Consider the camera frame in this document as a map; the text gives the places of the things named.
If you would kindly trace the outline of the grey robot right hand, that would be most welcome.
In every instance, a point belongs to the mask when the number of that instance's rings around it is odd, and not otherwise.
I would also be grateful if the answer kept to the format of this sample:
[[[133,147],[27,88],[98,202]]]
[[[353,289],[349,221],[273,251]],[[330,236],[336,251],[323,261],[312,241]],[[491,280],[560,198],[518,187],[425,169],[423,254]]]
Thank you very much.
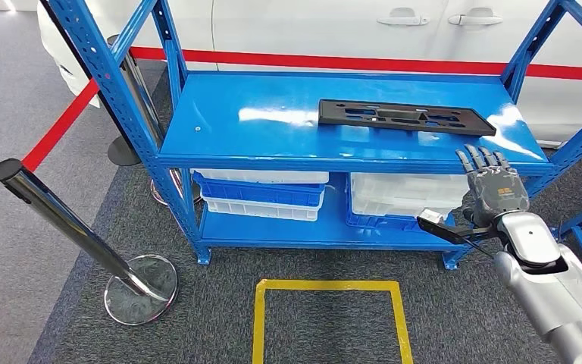
[[[473,197],[473,204],[463,207],[463,215],[474,226],[486,228],[499,215],[529,209],[522,179],[500,151],[466,144],[464,150],[457,149],[455,154],[465,170]]]

